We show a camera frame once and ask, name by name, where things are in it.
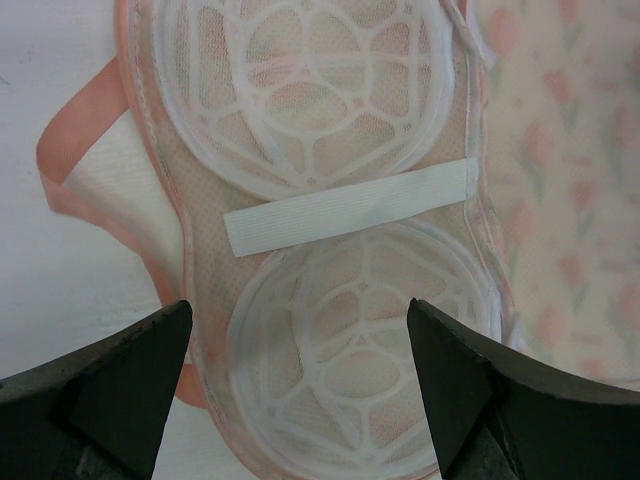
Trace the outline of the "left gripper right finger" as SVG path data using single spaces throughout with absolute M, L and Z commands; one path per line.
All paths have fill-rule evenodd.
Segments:
M 424 300 L 407 327 L 442 478 L 638 478 L 638 392 L 552 368 Z

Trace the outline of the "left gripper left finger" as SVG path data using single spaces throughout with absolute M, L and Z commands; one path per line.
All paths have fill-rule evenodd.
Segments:
M 180 300 L 2 379 L 2 478 L 151 478 L 191 330 Z

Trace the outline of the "floral mesh laundry bag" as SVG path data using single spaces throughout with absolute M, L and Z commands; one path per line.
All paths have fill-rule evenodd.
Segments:
M 36 147 L 260 479 L 441 477 L 406 313 L 639 386 L 635 1 L 119 1 Z

